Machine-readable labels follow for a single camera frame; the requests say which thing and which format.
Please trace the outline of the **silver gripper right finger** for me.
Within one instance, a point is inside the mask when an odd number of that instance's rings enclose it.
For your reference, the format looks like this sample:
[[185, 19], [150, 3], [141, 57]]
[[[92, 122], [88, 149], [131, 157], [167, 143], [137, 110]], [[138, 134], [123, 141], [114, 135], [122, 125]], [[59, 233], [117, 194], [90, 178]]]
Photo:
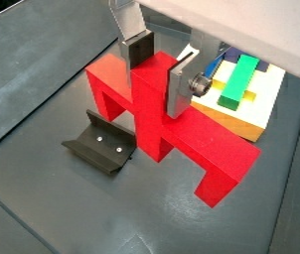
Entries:
[[221, 41], [197, 29], [192, 30], [190, 42], [177, 56], [177, 63], [169, 69], [167, 115], [177, 118], [190, 106], [196, 92], [204, 86], [193, 85], [194, 78], [216, 59]]

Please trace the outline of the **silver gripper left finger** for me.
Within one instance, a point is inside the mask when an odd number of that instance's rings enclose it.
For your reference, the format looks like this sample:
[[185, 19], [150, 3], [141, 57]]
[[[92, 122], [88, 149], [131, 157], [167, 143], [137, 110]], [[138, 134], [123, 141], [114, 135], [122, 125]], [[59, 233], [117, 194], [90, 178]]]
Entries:
[[109, 0], [109, 7], [119, 29], [118, 46], [126, 62], [127, 84], [131, 84], [131, 70], [154, 55], [154, 33], [146, 28], [134, 0]]

